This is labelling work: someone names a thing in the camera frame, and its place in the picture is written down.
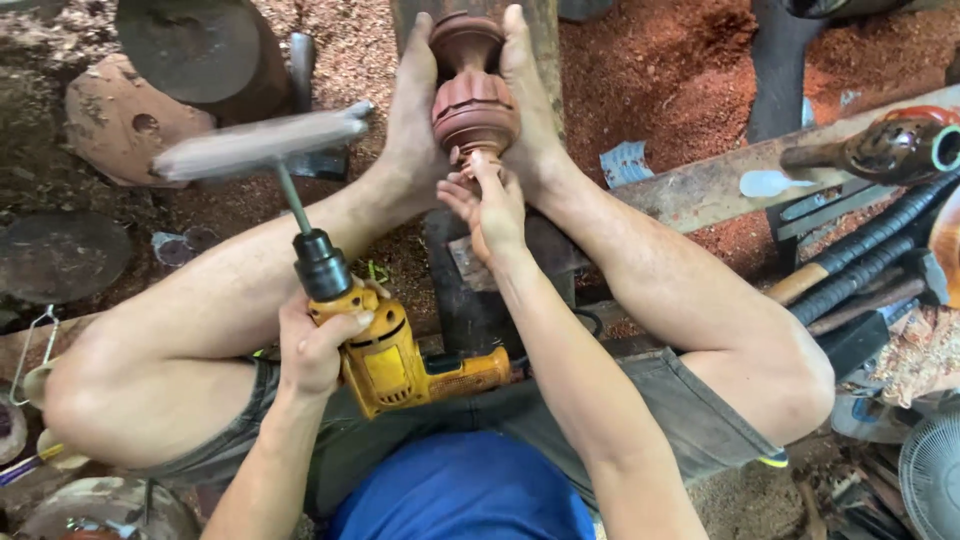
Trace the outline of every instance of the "person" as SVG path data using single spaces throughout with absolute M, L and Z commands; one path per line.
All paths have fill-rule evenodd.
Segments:
M 301 510 L 330 518 L 328 538 L 589 538 L 589 510 L 612 537 L 705 538 L 684 483 L 820 426 L 833 402 L 826 357 L 785 309 L 576 167 L 519 6 L 504 15 L 500 65 L 519 139 L 499 173 L 472 163 L 480 198 L 447 177 L 430 124 L 432 24 L 421 13 L 410 35 L 383 153 L 307 213 L 356 258 L 438 200 L 451 207 L 471 225 L 535 379 L 361 419 L 337 388 L 337 347 L 371 315 L 313 325 L 292 268 L 297 226 L 284 216 L 98 317 L 47 382 L 48 426 L 146 477 L 232 479 L 209 538 L 286 537 Z M 669 348 L 614 360 L 590 336 L 525 247 L 524 200 Z M 281 362 L 244 357 L 277 336 Z

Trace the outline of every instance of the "drill chuck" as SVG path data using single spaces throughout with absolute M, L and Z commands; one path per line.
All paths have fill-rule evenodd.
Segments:
M 353 277 L 344 252 L 333 247 L 330 237 L 320 229 L 294 236 L 297 262 L 294 269 L 303 290 L 314 302 L 340 298 L 353 287 Z

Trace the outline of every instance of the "fan grille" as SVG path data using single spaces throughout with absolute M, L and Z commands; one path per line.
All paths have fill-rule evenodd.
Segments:
M 900 485 L 924 540 L 960 539 L 960 410 L 913 429 L 900 451 Z

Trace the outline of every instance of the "hand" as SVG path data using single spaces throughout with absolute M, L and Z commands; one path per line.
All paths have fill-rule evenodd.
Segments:
M 505 260 L 526 249 L 523 192 L 514 173 L 490 163 L 479 152 L 470 155 L 470 168 L 482 199 L 466 187 L 471 181 L 461 173 L 450 173 L 437 183 L 437 199 L 467 222 L 473 253 L 495 273 L 505 268 Z
M 280 388 L 298 397 L 325 400 L 337 389 L 337 349 L 370 325 L 373 312 L 337 315 L 317 327 L 307 313 L 307 301 L 300 289 L 280 308 Z
M 431 118 L 437 96 L 437 60 L 430 51 L 433 19 L 418 13 L 396 70 L 394 101 L 387 117 L 387 141 L 377 163 L 399 172 L 411 199 L 429 209 L 436 202 L 434 182 L 450 170 L 449 156 L 433 137 Z
M 521 6 L 513 4 L 504 12 L 503 31 L 507 41 L 500 53 L 500 74 L 520 108 L 520 138 L 502 159 L 523 179 L 527 200 L 538 207 L 544 189 L 549 187 L 545 184 L 548 169 L 569 161 L 569 157 L 557 135 L 553 107 L 537 72 L 530 28 Z

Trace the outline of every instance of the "yellow power drill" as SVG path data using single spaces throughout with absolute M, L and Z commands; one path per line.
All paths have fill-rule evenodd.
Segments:
M 285 165 L 277 166 L 277 175 L 300 227 L 293 242 L 294 268 L 310 297 L 314 322 L 319 326 L 334 315 L 360 309 L 373 312 L 367 329 L 340 349 L 341 376 L 367 418 L 510 382 L 510 360 L 503 347 L 488 356 L 422 356 L 400 302 L 380 298 L 375 290 L 354 282 L 344 253 L 307 221 Z

